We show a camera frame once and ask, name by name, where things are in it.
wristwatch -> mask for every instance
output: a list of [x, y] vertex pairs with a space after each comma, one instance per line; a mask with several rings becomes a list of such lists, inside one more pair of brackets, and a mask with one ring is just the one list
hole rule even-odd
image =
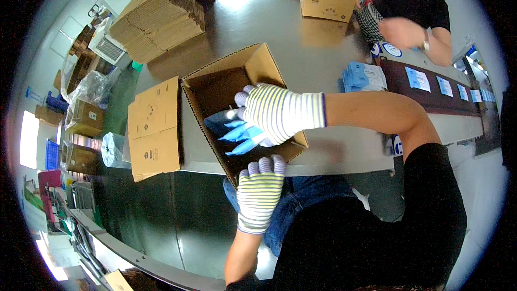
[[429, 33], [427, 33], [426, 29], [424, 29], [423, 32], [425, 33], [425, 40], [423, 40], [421, 49], [424, 52], [427, 52], [431, 48], [431, 46], [429, 45]]

checkered apron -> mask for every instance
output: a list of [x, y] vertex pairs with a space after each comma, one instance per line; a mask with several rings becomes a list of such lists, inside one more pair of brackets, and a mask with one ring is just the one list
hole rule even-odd
[[373, 45], [378, 41], [385, 41], [379, 32], [379, 22], [383, 19], [373, 3], [363, 7], [361, 11], [354, 10], [354, 14], [361, 27], [361, 33], [368, 44]]

striped work glove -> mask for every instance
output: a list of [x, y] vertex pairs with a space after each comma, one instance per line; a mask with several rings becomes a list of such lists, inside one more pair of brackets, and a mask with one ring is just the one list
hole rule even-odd
[[257, 83], [235, 95], [237, 115], [262, 129], [267, 138], [260, 143], [280, 145], [302, 130], [326, 126], [323, 93], [294, 93], [288, 89]]
[[284, 184], [285, 161], [280, 155], [271, 160], [261, 158], [251, 162], [239, 174], [237, 203], [240, 207], [237, 227], [244, 233], [263, 234], [269, 227], [271, 214], [280, 200]]

black t-shirt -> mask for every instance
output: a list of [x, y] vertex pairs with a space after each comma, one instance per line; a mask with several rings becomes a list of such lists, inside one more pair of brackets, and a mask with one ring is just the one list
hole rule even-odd
[[450, 32], [445, 0], [373, 0], [373, 5], [384, 18], [406, 17], [425, 29], [443, 27]]
[[447, 148], [422, 145], [404, 164], [402, 221], [381, 221], [339, 197], [298, 214], [274, 276], [254, 274], [227, 290], [352, 290], [368, 285], [434, 287], [447, 281], [465, 237], [466, 213]]

blue jeans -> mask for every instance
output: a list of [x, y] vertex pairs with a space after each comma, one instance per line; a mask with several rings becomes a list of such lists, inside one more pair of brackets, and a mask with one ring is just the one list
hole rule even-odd
[[[238, 213], [237, 193], [227, 178], [223, 180], [226, 197]], [[264, 234], [264, 243], [273, 255], [279, 256], [282, 241], [294, 218], [305, 208], [336, 197], [352, 197], [356, 195], [340, 175], [321, 175], [313, 177], [286, 177], [284, 179], [286, 194], [280, 198], [271, 216], [271, 223]]]

